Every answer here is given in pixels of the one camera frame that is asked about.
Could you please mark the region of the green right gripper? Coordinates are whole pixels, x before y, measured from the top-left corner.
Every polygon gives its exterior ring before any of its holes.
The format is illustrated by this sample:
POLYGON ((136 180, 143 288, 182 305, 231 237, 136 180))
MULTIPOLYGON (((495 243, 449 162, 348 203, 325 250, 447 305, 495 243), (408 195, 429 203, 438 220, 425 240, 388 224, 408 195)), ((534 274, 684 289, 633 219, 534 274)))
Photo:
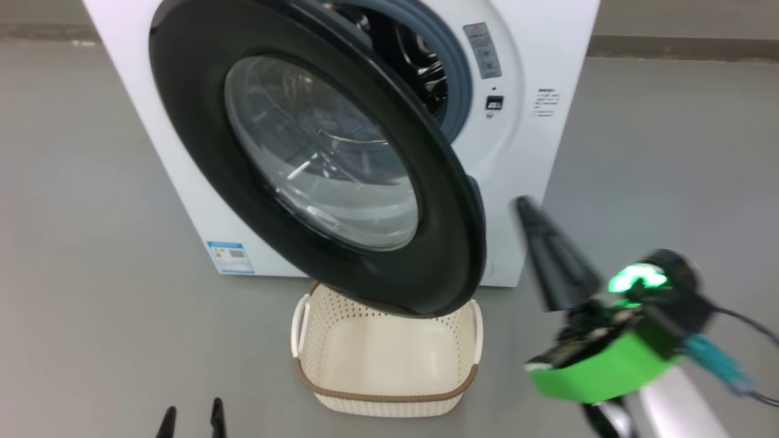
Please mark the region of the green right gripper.
POLYGON ((713 315, 694 264, 657 249, 602 279, 584 253, 529 196, 515 199, 546 311, 567 310, 550 349, 524 365, 545 397, 595 404, 638 391, 675 366, 713 315))

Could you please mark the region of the black round glass washer door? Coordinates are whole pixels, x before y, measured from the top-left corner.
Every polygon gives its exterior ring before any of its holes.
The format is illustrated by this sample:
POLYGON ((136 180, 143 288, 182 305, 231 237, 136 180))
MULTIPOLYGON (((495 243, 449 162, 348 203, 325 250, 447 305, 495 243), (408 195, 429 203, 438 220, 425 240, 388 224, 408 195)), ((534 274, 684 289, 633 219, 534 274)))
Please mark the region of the black round glass washer door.
POLYGON ((148 55, 197 169, 304 276, 414 318, 475 294, 478 183, 350 23, 314 0, 165 0, 148 55))

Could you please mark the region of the grey rubber door gasket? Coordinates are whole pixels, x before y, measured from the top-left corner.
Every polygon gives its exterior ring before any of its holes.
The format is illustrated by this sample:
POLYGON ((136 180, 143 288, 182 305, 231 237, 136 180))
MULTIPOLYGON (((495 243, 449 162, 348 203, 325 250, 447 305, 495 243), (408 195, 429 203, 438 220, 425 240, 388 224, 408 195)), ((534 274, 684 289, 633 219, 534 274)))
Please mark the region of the grey rubber door gasket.
POLYGON ((343 23, 350 23, 351 27, 356 28, 373 52, 371 39, 360 28, 363 17, 359 11, 360 7, 375 9, 390 18, 397 19, 420 34, 442 62, 449 91, 445 116, 441 120, 432 117, 448 141, 456 139, 469 114, 473 94, 471 71, 464 50, 455 34, 431 6, 425 5, 423 0, 315 0, 315 2, 319 2, 321 6, 339 15, 343 23))

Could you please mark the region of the stainless steel washer drum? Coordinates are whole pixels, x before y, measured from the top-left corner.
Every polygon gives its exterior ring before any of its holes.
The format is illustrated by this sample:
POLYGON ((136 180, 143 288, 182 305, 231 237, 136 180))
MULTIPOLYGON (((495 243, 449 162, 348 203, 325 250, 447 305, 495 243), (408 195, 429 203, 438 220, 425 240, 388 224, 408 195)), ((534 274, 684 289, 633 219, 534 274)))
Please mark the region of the stainless steel washer drum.
POLYGON ((420 34, 397 19, 366 7, 360 29, 372 41, 374 52, 392 67, 419 97, 426 109, 443 119, 448 99, 448 85, 442 62, 420 34))

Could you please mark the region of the white front-load washing machine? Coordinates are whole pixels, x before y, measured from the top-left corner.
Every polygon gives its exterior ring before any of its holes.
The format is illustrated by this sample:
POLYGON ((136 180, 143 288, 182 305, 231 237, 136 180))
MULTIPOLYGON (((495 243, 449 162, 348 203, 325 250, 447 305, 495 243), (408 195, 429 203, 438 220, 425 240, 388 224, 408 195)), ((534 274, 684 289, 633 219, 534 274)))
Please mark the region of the white front-load washing machine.
MULTIPOLYGON (((543 198, 602 0, 423 0, 466 55, 473 94, 451 141, 485 204, 481 284, 514 287, 526 250, 508 214, 517 196, 543 198), (537 90, 561 94, 554 117, 533 117, 537 90)), ((256 274, 304 277, 222 200, 184 147, 153 82, 148 42, 165 0, 83 0, 133 106, 200 236, 239 242, 256 274)))

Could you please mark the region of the small black text label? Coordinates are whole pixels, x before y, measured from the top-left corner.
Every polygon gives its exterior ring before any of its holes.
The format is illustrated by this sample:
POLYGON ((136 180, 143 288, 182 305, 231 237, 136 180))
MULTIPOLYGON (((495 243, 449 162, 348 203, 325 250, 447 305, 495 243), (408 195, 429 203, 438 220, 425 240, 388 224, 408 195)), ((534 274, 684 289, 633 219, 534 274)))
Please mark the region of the small black text label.
POLYGON ((537 90, 533 102, 533 117, 554 117, 561 102, 561 94, 553 88, 537 90))

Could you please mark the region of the blue energy label sticker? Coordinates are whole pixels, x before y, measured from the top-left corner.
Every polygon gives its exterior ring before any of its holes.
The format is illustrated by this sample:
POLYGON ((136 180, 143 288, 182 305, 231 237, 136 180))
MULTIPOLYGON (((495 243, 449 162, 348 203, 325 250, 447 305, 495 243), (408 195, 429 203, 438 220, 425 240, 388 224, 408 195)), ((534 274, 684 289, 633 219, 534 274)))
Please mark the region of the blue energy label sticker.
POLYGON ((244 246, 239 242, 207 241, 206 247, 220 274, 256 274, 244 246))

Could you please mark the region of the cream perforated plastic laundry basket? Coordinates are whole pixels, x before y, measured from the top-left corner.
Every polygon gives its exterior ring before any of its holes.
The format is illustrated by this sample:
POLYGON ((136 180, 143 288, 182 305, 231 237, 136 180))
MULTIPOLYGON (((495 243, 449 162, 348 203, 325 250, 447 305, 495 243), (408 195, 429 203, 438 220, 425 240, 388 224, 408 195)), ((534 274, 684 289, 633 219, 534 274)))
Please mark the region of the cream perforated plastic laundry basket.
POLYGON ((478 302, 434 319, 373 310, 312 283, 296 305, 290 352, 301 382, 348 415, 445 415, 475 380, 484 344, 478 302))

